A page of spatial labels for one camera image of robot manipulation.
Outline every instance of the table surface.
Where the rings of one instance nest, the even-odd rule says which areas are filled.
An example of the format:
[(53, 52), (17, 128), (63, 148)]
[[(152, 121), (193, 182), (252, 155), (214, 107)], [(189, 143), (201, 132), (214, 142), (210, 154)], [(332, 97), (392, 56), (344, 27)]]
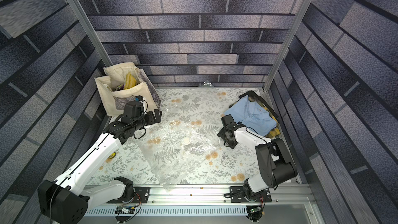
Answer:
[[(242, 144), (234, 149), (225, 147), (216, 134), (222, 128), (220, 117), (230, 104), (239, 100), (239, 95), (248, 90), (260, 94), (258, 88), (157, 89), (162, 99), (162, 122), (149, 126), (147, 135), (139, 142), (150, 143), (152, 148), (152, 144), (155, 146), (157, 143), (153, 137), (167, 132), (166, 128), (178, 126), (195, 130), (211, 140), (215, 150), (203, 154), (201, 161), (180, 184), (242, 183), (246, 178), (259, 173), (255, 152)], [(89, 185), (101, 185), (118, 176), (131, 179), (136, 185), (159, 184), (134, 138), (129, 138), (116, 153), (116, 157), (107, 159), (93, 174)]]

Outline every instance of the robotic arm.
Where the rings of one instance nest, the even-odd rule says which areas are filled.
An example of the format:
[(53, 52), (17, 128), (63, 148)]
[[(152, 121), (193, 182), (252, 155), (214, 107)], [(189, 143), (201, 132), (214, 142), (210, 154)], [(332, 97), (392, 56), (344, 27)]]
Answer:
[(53, 182), (42, 182), (37, 191), (43, 215), (61, 224), (73, 224), (80, 221), (86, 211), (102, 203), (112, 199), (129, 202), (133, 198), (133, 182), (124, 177), (116, 177), (108, 184), (89, 190), (84, 190), (84, 187), (107, 157), (129, 137), (136, 138), (136, 130), (145, 130), (145, 126), (161, 121), (162, 112), (157, 109), (154, 113), (144, 111), (144, 101), (143, 97), (137, 96), (135, 101), (128, 102), (123, 115), (105, 128), (95, 144), (74, 165)]
[[(282, 139), (272, 140), (262, 137), (250, 131), (250, 127), (236, 124), (231, 115), (222, 117), (221, 122), (224, 127), (217, 135), (224, 140), (226, 147), (233, 149), (238, 143), (242, 143), (257, 155), (260, 173), (246, 179), (243, 184), (243, 191), (248, 201), (255, 201), (254, 197), (263, 190), (297, 176), (296, 165)], [(279, 156), (279, 159), (273, 161), (271, 154)]]

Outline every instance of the gray brick wallpaper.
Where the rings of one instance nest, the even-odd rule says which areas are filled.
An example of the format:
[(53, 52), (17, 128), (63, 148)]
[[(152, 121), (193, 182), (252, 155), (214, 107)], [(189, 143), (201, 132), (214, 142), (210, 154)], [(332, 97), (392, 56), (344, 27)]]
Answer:
[(0, 0), (0, 61), (1, 222), (49, 222), (37, 187), (96, 139), (103, 65), (65, 0)]
[(398, 220), (397, 0), (312, 0), (269, 94), (327, 224)]
[[(152, 82), (159, 87), (182, 82), (198, 86), (204, 79), (222, 86), (261, 86), (301, 4), (301, 0), (79, 2), (112, 62), (134, 62), (156, 78)], [(227, 81), (226, 74), (233, 80)], [(191, 77), (178, 80), (180, 75)]]

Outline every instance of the patterned bag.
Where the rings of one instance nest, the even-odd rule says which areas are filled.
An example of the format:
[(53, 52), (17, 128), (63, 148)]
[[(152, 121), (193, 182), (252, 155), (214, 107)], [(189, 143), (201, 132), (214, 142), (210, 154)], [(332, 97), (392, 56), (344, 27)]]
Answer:
[[(103, 70), (107, 76), (95, 78), (95, 81), (108, 116), (111, 117), (123, 114), (126, 103), (132, 101), (138, 95), (143, 96), (148, 102), (147, 111), (159, 109), (160, 98), (155, 88), (147, 78), (145, 72), (137, 68), (133, 62), (119, 63), (117, 65), (105, 67)], [(133, 77), (137, 78), (138, 84), (126, 90), (113, 91), (112, 89), (125, 83), (128, 72), (131, 72)]]

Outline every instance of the folded shirt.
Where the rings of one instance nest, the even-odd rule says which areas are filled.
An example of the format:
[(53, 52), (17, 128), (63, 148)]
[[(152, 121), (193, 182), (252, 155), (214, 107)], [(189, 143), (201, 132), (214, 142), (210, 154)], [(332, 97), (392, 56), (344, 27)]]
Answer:
[(236, 123), (241, 122), (245, 126), (253, 128), (261, 136), (267, 135), (276, 127), (276, 121), (269, 116), (269, 112), (257, 102), (249, 101), (247, 95), (225, 111), (224, 115), (228, 114), (231, 114)]

